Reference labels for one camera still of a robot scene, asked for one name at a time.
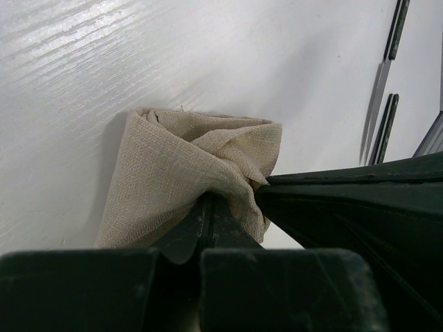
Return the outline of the beige cloth napkin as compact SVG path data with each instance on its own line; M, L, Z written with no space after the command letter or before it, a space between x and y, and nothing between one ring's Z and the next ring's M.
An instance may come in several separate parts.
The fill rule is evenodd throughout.
M143 248L174 227L205 192L262 242L269 220L255 202L280 153L282 125L260 118L136 109L126 119L95 241Z

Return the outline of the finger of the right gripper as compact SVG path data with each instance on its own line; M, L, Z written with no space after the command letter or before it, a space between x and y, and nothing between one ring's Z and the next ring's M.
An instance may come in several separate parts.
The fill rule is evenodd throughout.
M303 248L361 255L393 331L442 330L441 153L272 176L255 200Z

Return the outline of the steel fork black handle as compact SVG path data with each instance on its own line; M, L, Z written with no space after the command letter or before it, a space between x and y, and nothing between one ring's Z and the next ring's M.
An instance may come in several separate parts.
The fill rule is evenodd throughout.
M388 101L386 102L386 107L383 111L383 116L372 150L372 155L369 159L369 165L383 163L398 104L399 94L391 93L388 96Z

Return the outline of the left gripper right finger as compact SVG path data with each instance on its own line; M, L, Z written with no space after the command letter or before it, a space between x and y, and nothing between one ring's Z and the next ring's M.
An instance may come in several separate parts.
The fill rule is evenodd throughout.
M234 219L226 199L211 200L206 247L262 249Z

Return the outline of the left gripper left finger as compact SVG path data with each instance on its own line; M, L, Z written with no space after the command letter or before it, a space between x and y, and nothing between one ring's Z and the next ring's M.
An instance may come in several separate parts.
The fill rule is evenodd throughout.
M212 243L212 196L202 195L189 213L151 247L173 264L185 264Z

